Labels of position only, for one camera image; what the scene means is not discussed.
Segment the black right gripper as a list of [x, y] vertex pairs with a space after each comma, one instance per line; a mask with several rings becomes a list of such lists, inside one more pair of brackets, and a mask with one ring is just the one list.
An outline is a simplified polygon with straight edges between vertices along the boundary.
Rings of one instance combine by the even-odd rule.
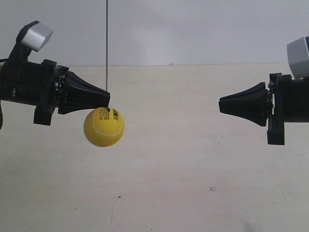
[[[269, 91], [274, 100], [268, 117], [267, 143], [285, 144], [285, 123], [308, 123], [309, 78], [293, 79], [290, 74], [271, 73]], [[261, 127], [267, 124], [266, 84], [259, 84], [219, 99], [219, 111], [249, 120]]]

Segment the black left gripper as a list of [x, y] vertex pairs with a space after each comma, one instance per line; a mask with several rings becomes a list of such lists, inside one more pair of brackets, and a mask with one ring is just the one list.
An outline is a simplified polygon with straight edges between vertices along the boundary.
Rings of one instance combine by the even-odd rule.
[[68, 70], [47, 59], [40, 64], [7, 61], [0, 69], [0, 99], [35, 106], [33, 123], [45, 126], [57, 107], [65, 115], [109, 106], [109, 92]]

